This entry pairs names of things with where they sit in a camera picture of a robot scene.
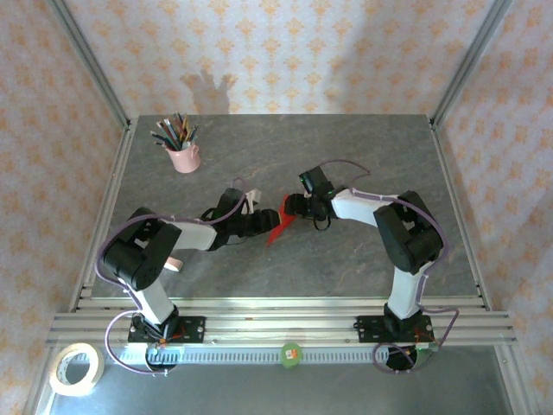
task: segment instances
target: mounting plate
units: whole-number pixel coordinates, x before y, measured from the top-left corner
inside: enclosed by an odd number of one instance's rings
[[[143,324],[140,320],[135,320],[130,324],[134,326],[135,331],[129,329],[129,343],[155,343],[156,339],[150,337],[143,329]],[[173,344],[182,343],[203,343],[204,334],[206,331],[206,318],[203,316],[178,316],[177,329],[175,333],[180,333],[182,330],[184,335],[171,340]]]
[[[429,316],[420,316],[410,330],[405,330],[400,335],[390,333],[385,327],[384,316],[358,316],[353,327],[359,335],[359,343],[426,343],[434,339]]]

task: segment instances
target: small pink object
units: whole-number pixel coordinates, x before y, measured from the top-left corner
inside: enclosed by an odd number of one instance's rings
[[[198,147],[192,143],[190,147],[187,147],[181,151],[170,150],[167,147],[165,150],[169,153],[171,161],[175,166],[175,170],[179,173],[192,173],[194,170],[200,167],[200,155],[198,154]]]

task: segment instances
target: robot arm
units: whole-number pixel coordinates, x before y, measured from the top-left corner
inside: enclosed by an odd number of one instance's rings
[[[228,188],[218,206],[208,209],[202,220],[213,222],[229,214],[241,196],[240,190]],[[248,192],[242,208],[211,226],[197,220],[165,221],[153,217],[126,227],[110,243],[103,257],[104,265],[127,286],[143,316],[141,327],[145,326],[148,333],[167,339],[180,327],[178,310],[158,279],[172,251],[214,251],[233,235],[255,236],[280,224],[278,212],[254,210],[259,196],[255,189]],[[143,215],[155,216],[154,212],[140,207],[130,219]]]
[[[354,192],[349,188],[335,189],[320,167],[300,175],[305,195],[290,196],[286,214],[300,214],[313,220],[350,219],[376,227],[386,253],[394,264],[391,295],[385,305],[386,326],[393,334],[409,331],[421,315],[417,303],[418,285],[424,271],[438,258],[443,247],[438,232],[421,215],[403,201],[429,210],[416,192],[382,196]]]

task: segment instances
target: sticker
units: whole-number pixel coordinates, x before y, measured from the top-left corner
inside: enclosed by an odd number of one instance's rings
[[[294,348],[286,350],[286,359],[297,359],[297,350]]]

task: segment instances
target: metal frame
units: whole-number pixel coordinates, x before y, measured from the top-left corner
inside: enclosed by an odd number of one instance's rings
[[[119,310],[132,310],[129,298],[93,298],[94,253],[105,238],[115,206],[118,189],[124,172],[127,156],[134,137],[137,122],[134,120],[130,129],[124,131],[118,153],[111,172],[111,179],[106,186],[102,208],[97,218],[97,227],[92,236],[90,251],[79,275],[79,284],[73,293],[70,313],[56,315],[50,331],[47,347],[57,351],[73,342],[90,342],[101,345],[107,323]],[[473,270],[476,286],[481,295],[473,297],[425,297],[423,304],[427,307],[453,306],[461,310],[445,346],[490,346],[495,347],[505,388],[514,413],[536,413],[532,404],[531,391],[526,387],[524,364],[518,352],[518,344],[511,320],[505,311],[489,311],[486,287],[481,280],[478,262],[470,247],[470,239],[465,229],[458,197],[443,157],[439,137],[431,129],[448,191],[454,205],[455,216],[461,227],[461,235]],[[359,343],[357,332],[353,329],[356,316],[381,315],[384,298],[337,298],[337,297],[292,297],[292,298],[173,298],[182,315],[207,316],[206,342],[191,347],[197,350],[221,351],[255,350],[282,346],[283,342],[299,342],[307,348],[343,348],[357,351]],[[433,322],[437,336],[442,335],[450,316],[435,316]],[[111,341],[123,357],[132,356],[133,347],[126,346],[129,320],[117,323],[112,331]],[[46,408],[51,405],[52,391],[49,389],[46,375],[42,370],[34,386],[29,401],[29,411],[33,408]]]
[[[459,96],[461,89],[467,82],[470,73],[473,71],[476,63],[480,59],[482,52],[486,48],[488,42],[495,33],[495,29],[499,26],[503,20],[507,9],[511,5],[512,0],[495,0],[492,4],[492,8],[487,13],[484,22],[480,26],[476,37],[468,48],[467,53],[463,57],[457,72],[451,82],[448,89],[444,93],[440,104],[438,104],[434,115],[430,118],[431,125],[439,129],[444,121],[448,111],[453,106],[453,103]]]
[[[455,217],[457,218],[457,223],[459,225],[459,230],[461,231],[461,238],[463,240],[463,245],[465,246],[465,250],[467,251],[468,262],[470,264],[470,268],[473,273],[474,282],[476,283],[476,289],[480,293],[480,296],[482,297],[482,301],[484,302],[484,305],[490,310],[491,307],[488,300],[489,298],[488,290],[486,288],[486,283],[484,282],[484,278],[482,277],[480,266],[474,255],[474,251],[471,245],[471,238],[468,235],[465,221],[462,219],[463,212],[461,209],[461,204],[459,203],[459,196],[457,195],[457,191],[455,190],[453,181],[451,180],[448,162],[446,161],[445,156],[443,154],[442,144],[440,142],[440,136],[438,134],[438,131],[436,131],[436,129],[432,126],[432,124],[430,124],[430,134],[432,136],[432,140],[434,141],[435,150],[438,153],[438,159],[440,160],[440,165],[442,166],[442,172],[446,181],[446,185],[448,186],[449,197],[451,198],[451,201],[452,201]]]
[[[115,207],[115,200],[123,178],[124,166],[129,156],[130,144],[137,128],[137,120],[133,119],[129,127],[125,128],[121,134],[119,147],[111,164],[110,178],[105,185],[104,194],[100,203],[100,210],[94,222],[94,231],[86,248],[86,257],[79,270],[79,276],[71,295],[69,303],[69,312],[75,311],[79,298],[82,295],[90,296],[96,273],[94,272],[94,261],[96,260],[96,251],[105,239],[110,226],[110,218]]]
[[[285,342],[303,347],[359,347],[356,316],[381,316],[384,298],[200,298],[177,299],[182,316],[207,317],[203,344],[187,348],[267,348]],[[507,312],[486,311],[477,297],[427,297],[429,308],[458,308],[448,346],[495,346],[513,344],[516,337]],[[66,346],[75,342],[101,345],[105,328],[118,310],[132,310],[130,299],[83,299],[76,313],[57,314],[47,344]],[[451,315],[433,316],[435,335],[442,336]],[[126,345],[130,320],[117,322],[111,341]]]
[[[113,88],[110,85],[107,77],[99,65],[94,53],[86,41],[85,36],[81,32],[79,25],[75,21],[71,11],[67,7],[64,0],[47,0],[48,4],[52,8],[55,16],[59,19],[61,26],[66,31],[69,41],[75,47],[77,54],[85,65],[86,69],[94,79],[94,82],[98,86],[101,94],[107,101],[110,107],[113,117],[121,124],[122,127],[126,127],[129,123],[129,119],[124,112],[124,108],[119,102],[117,95],[114,93]]]

